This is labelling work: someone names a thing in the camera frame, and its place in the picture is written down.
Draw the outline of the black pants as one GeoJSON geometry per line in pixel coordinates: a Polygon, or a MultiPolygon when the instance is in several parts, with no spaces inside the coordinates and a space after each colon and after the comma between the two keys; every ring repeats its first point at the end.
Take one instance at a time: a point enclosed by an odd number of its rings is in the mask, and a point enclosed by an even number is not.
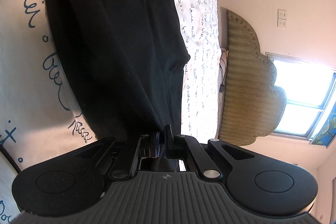
{"type": "Polygon", "coordinates": [[[181,132],[189,54],[174,0],[46,0],[56,52],[98,138],[181,132]]]}

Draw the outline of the olive scalloped headboard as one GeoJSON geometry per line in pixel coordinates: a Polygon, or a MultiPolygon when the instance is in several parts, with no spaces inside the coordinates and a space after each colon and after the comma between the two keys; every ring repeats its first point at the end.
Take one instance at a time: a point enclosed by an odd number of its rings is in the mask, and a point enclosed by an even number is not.
{"type": "Polygon", "coordinates": [[[274,132],[286,94],[275,85],[276,67],[261,53],[253,27],[229,9],[222,8],[221,16],[227,67],[218,137],[236,146],[251,145],[274,132]]]}

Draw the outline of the patterned pillow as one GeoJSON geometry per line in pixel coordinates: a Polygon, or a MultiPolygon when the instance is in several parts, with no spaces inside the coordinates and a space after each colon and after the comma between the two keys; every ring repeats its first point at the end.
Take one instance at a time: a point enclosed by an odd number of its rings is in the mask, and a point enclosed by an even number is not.
{"type": "Polygon", "coordinates": [[[220,70],[220,90],[223,90],[226,85],[226,74],[227,74],[227,62],[229,51],[225,48],[221,48],[222,55],[220,57],[219,62],[219,70],[220,70]]]}

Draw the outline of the white script-print bedspread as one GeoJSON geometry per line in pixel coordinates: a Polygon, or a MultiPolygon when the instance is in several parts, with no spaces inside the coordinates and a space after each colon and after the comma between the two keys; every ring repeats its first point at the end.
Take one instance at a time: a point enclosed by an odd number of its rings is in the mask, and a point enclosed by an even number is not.
{"type": "MultiPolygon", "coordinates": [[[[182,127],[205,143],[217,134],[217,0],[175,0],[190,61],[183,76],[182,127]]],[[[19,210],[18,170],[92,143],[51,38],[44,0],[1,0],[1,223],[19,210]]]]}

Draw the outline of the bright window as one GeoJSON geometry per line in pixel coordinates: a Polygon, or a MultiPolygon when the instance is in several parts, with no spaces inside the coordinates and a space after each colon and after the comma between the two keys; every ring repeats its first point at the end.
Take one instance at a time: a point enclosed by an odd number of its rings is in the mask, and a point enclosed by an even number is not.
{"type": "Polygon", "coordinates": [[[335,104],[335,68],[318,61],[267,52],[276,67],[275,86],[286,94],[277,136],[312,141],[335,104]]]}

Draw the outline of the blue floral curtain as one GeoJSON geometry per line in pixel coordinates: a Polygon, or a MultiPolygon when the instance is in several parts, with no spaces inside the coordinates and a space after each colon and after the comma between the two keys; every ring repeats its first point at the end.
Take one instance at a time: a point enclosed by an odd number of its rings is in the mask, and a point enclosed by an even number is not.
{"type": "Polygon", "coordinates": [[[311,144],[313,145],[321,145],[321,146],[329,146],[330,143],[335,138],[336,133],[336,106],[334,105],[325,124],[322,126],[320,132],[313,139],[311,144]]]}

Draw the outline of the white wall socket panel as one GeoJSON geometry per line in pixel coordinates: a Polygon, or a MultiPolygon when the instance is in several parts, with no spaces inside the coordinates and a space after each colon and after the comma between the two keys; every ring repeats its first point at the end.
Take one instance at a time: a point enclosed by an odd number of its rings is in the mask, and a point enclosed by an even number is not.
{"type": "Polygon", "coordinates": [[[277,10],[277,26],[280,28],[286,28],[287,22],[287,11],[283,9],[277,10]]]}

